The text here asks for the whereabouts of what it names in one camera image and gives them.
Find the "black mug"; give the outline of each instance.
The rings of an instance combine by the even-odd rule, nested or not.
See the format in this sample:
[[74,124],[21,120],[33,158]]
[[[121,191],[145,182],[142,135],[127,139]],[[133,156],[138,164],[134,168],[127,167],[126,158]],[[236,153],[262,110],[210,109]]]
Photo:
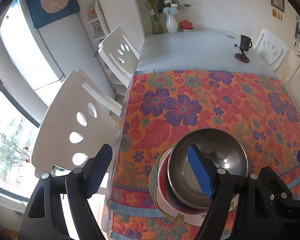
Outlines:
[[240,48],[243,48],[244,51],[248,51],[252,48],[251,38],[245,35],[241,35]]

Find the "silver rivet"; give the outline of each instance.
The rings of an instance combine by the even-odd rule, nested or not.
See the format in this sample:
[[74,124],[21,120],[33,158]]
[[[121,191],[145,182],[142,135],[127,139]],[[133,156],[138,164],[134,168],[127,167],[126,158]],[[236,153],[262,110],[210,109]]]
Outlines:
[[257,178],[258,178],[258,175],[255,174],[255,173],[251,173],[251,174],[250,174],[250,178],[251,178],[251,179],[257,179]]
[[41,175],[41,178],[42,178],[42,179],[47,179],[47,178],[49,178],[49,173],[44,173],[44,174],[42,174],[42,175]]
[[78,167],[73,170],[73,173],[79,174],[79,173],[81,173],[81,171],[82,171],[82,168]]
[[219,168],[219,169],[217,169],[217,172],[218,172],[219,174],[225,174],[225,173],[226,173],[226,170],[223,169],[223,168]]

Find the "white table top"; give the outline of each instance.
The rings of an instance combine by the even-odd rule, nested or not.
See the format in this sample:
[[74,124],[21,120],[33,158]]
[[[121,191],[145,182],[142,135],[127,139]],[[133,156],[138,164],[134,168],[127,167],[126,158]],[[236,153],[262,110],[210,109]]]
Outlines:
[[276,74],[252,50],[246,52],[249,63],[234,57],[240,50],[240,38],[230,32],[193,30],[177,33],[148,34],[135,74],[168,70],[226,70],[261,74],[276,78]]

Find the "floral tablecloth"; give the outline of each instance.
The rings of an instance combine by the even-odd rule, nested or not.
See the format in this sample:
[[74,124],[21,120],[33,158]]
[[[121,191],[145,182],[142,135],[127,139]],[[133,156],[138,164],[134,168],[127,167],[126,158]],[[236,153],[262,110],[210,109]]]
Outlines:
[[[149,175],[164,149],[199,128],[232,134],[247,154],[250,172],[270,166],[294,198],[300,196],[300,114],[278,79],[208,70],[135,75],[121,122],[107,196],[111,238],[195,237],[198,227],[178,224],[158,211]],[[230,212],[224,234],[230,232],[234,216]]]

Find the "metal bowl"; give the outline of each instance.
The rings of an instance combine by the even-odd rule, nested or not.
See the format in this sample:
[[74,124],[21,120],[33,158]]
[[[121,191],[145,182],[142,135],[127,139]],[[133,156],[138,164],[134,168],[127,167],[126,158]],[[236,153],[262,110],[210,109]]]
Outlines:
[[205,157],[217,168],[225,168],[233,175],[248,175],[247,156],[230,134],[218,129],[200,129],[184,136],[174,147],[168,162],[168,179],[175,195],[184,204],[208,209],[212,200],[202,193],[187,158],[187,149],[196,144]]

